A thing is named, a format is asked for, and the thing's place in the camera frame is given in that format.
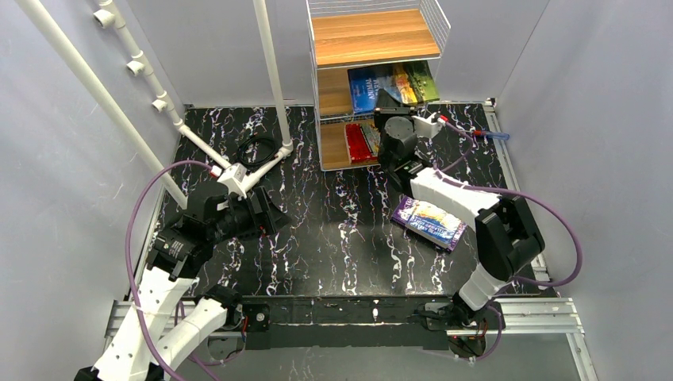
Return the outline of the blue 91-storey treehouse book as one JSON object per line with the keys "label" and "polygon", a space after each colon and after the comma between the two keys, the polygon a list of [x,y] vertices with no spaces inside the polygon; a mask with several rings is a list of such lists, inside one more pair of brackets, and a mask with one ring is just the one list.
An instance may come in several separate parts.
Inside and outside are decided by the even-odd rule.
{"label": "blue 91-storey treehouse book", "polygon": [[453,250],[467,228],[466,224],[454,215],[429,202],[419,202],[406,228],[446,250]]}

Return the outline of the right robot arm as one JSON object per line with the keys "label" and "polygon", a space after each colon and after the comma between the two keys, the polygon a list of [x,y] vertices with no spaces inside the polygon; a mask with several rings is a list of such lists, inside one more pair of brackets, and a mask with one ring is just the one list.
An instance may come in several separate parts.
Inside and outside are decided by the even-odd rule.
{"label": "right robot arm", "polygon": [[461,183],[417,154],[419,137],[449,128],[474,140],[445,116],[420,117],[414,106],[385,90],[375,93],[374,124],[380,134],[378,162],[393,187],[466,223],[476,234],[478,263],[448,304],[451,315],[473,317],[544,249],[544,239],[525,198],[511,190]]}

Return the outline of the red treehouse book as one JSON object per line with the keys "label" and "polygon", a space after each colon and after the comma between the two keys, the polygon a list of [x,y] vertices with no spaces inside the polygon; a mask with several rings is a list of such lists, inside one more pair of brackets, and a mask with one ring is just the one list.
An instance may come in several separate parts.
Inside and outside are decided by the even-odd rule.
{"label": "red treehouse book", "polygon": [[380,132],[372,121],[348,123],[344,127],[350,164],[376,164],[379,156]]}

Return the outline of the Animal Farm book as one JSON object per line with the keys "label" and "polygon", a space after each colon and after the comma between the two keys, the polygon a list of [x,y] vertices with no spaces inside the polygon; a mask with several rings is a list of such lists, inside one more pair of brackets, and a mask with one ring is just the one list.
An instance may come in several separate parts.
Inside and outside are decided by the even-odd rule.
{"label": "Animal Farm book", "polygon": [[440,99],[426,60],[381,63],[347,70],[354,114],[369,114],[384,90],[396,102],[415,106]]}

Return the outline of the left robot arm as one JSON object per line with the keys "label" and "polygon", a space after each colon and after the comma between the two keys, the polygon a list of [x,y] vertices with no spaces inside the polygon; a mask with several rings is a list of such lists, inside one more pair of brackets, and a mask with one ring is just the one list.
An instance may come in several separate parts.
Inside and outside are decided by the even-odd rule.
{"label": "left robot arm", "polygon": [[156,236],[140,286],[110,346],[77,380],[164,380],[242,304],[239,292],[216,285],[169,333],[164,329],[216,245],[278,232],[291,219],[256,186],[246,196],[216,181],[199,183],[187,207]]}

